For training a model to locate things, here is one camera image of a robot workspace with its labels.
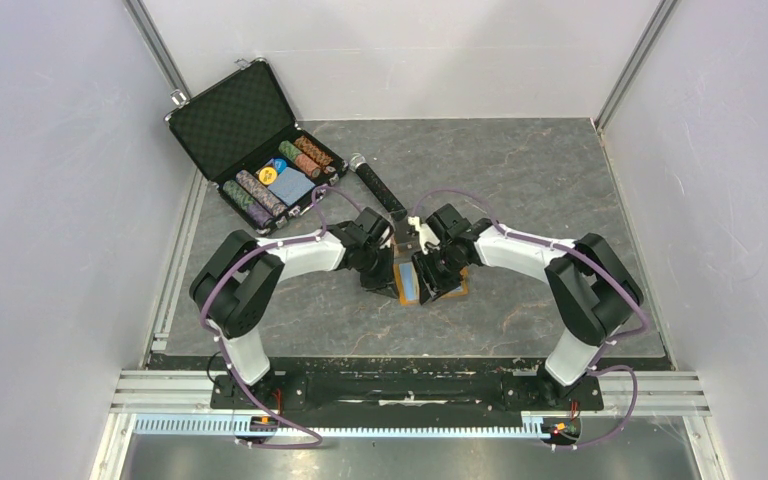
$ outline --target white panel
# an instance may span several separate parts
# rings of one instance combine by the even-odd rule
[[[145,0],[190,89],[264,56],[303,119],[595,116],[657,0]]]
[[[193,167],[121,2],[0,2],[0,479],[83,479]]]
[[[768,2],[680,2],[606,133],[675,356],[768,478]]]

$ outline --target gray marble tabletop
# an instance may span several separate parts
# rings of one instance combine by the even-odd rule
[[[640,265],[607,161],[585,119],[468,119],[309,122],[305,128],[345,159],[363,153],[405,205],[429,189],[457,187],[485,197],[499,219],[556,238],[604,236],[641,284]],[[360,179],[338,186],[361,205],[383,212]],[[485,216],[469,199],[440,194],[427,215],[453,204],[471,221]],[[352,219],[337,195],[322,207],[330,222]],[[313,212],[273,237],[309,233]],[[195,275],[228,233],[248,229],[210,189],[204,199],[166,354],[210,355],[187,295]],[[426,306],[362,291],[357,273],[312,273],[278,285],[261,322],[266,353],[301,355],[545,356],[563,331],[549,288],[501,268],[470,267],[469,294]],[[631,319],[628,327],[637,325]],[[629,339],[615,356],[662,356],[658,332]]]

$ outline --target gray floor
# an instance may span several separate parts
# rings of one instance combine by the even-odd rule
[[[503,223],[543,236],[604,236],[641,281],[628,228],[599,140],[585,119],[383,120],[306,124],[349,158],[363,153],[406,205],[432,188],[454,186],[486,197]],[[383,211],[352,174],[338,184],[362,205]],[[451,202],[470,220],[483,213],[464,198],[439,195],[423,214]],[[329,221],[355,217],[336,195],[322,202]],[[308,233],[309,213],[275,236]],[[165,353],[210,355],[186,294],[219,244],[242,219],[211,189],[202,207],[183,292]],[[542,283],[500,268],[471,267],[470,293],[428,306],[364,293],[353,272],[313,273],[281,283],[261,323],[266,353],[299,355],[545,356],[563,331]],[[636,326],[632,319],[629,327]],[[611,355],[662,356],[657,332],[618,345]]]
[[[585,419],[585,438],[615,419]],[[229,438],[137,435],[123,479],[700,478],[681,418],[633,419],[614,440],[552,453],[534,440],[340,439],[316,450],[257,451]]]

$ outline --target yellow chip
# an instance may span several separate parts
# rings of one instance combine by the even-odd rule
[[[272,167],[263,167],[257,172],[257,179],[264,185],[271,185],[278,178],[278,172]]]

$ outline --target case latch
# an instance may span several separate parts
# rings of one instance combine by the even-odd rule
[[[178,108],[190,103],[190,99],[187,98],[187,95],[180,90],[175,90],[169,96],[172,97],[172,103]]]

